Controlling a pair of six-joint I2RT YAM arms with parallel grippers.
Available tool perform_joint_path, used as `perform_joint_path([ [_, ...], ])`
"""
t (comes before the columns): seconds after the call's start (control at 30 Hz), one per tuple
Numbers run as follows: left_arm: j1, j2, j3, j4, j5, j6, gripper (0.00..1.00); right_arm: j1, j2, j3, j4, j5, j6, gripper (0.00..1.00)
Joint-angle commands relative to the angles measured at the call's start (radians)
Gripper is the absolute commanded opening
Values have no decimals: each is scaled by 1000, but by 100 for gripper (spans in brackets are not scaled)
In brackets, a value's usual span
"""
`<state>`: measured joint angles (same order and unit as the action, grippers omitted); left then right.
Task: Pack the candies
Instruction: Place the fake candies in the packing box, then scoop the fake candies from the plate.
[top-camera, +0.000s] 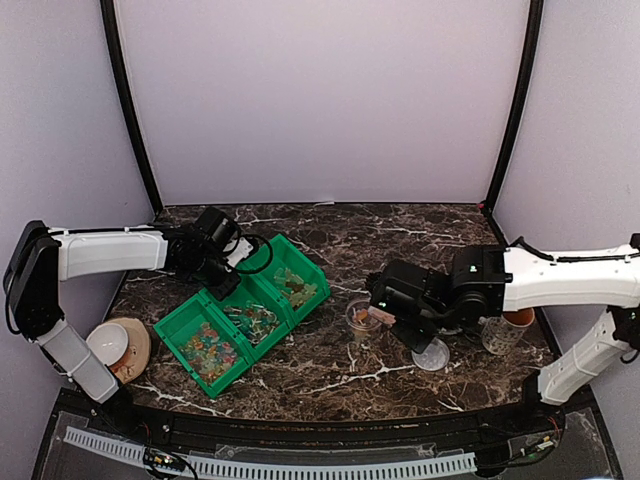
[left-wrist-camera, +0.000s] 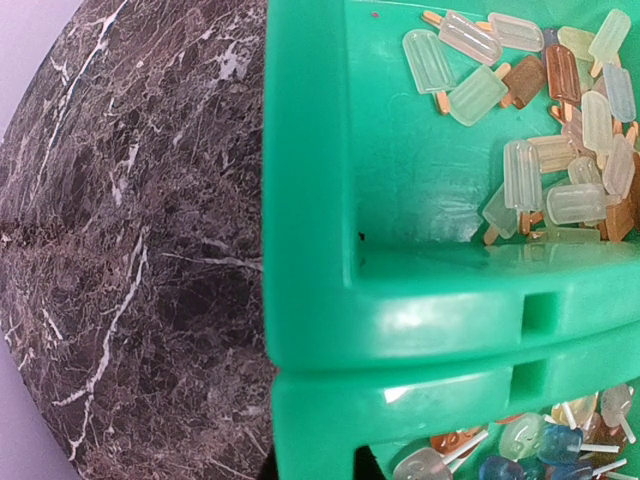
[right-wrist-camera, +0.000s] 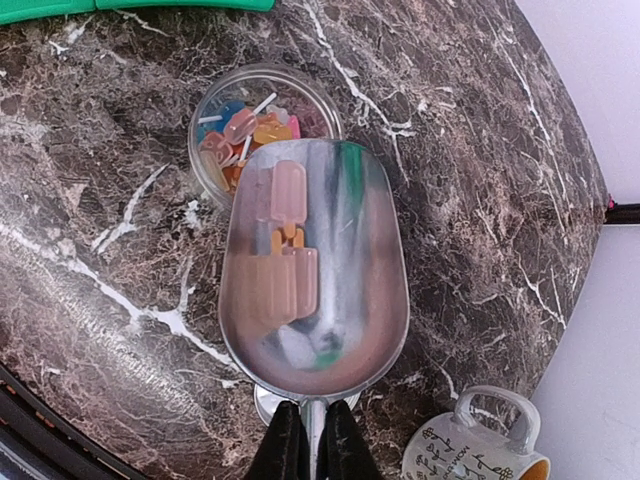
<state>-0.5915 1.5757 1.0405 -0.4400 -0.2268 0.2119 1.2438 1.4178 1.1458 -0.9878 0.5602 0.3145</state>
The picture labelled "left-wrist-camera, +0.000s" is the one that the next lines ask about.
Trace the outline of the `green three-compartment bin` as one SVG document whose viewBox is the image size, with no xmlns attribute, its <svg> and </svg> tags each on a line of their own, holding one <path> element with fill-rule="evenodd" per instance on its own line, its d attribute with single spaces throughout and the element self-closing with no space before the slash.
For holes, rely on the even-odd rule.
<svg viewBox="0 0 640 480">
<path fill-rule="evenodd" d="M 273 1 L 264 110 L 264 306 L 283 479 L 386 472 L 419 439 L 639 381 L 639 239 L 433 242 L 402 48 L 426 10 L 582 28 L 582 1 Z"/>
</svg>

